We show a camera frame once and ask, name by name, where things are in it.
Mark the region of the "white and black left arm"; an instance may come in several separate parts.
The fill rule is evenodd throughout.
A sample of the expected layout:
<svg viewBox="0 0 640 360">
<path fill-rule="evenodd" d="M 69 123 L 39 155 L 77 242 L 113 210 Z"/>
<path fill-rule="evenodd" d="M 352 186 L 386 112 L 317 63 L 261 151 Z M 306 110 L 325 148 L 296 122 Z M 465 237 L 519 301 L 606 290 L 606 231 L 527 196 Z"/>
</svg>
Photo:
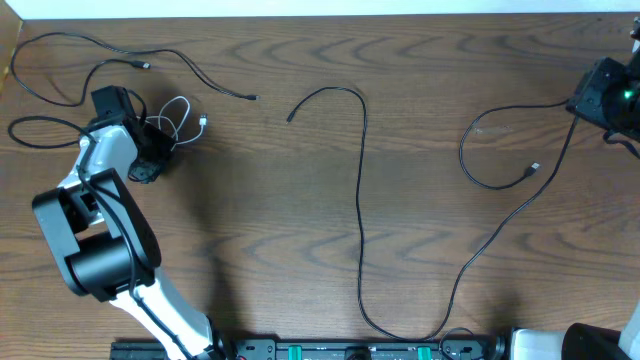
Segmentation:
<svg viewBox="0 0 640 360">
<path fill-rule="evenodd" d="M 169 359 L 224 359 L 210 319 L 181 296 L 161 267 L 158 240 L 126 183 L 156 180 L 175 140 L 136 112 L 119 86 L 92 93 L 96 116 L 81 129 L 79 155 L 32 209 L 68 288 L 127 312 Z"/>
</svg>

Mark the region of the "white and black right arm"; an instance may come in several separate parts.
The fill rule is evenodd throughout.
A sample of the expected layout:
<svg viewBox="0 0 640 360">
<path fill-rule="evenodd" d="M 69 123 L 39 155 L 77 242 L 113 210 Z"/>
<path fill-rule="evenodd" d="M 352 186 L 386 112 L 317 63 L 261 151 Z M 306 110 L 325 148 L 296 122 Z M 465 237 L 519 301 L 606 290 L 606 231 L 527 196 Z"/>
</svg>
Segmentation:
<svg viewBox="0 0 640 360">
<path fill-rule="evenodd" d="M 633 21 L 632 56 L 623 64 L 609 57 L 595 62 L 581 79 L 566 110 L 605 131 L 603 141 L 639 150 L 639 19 Z M 563 359 L 624 360 L 639 357 L 639 311 L 621 331 L 576 323 L 567 330 Z"/>
</svg>

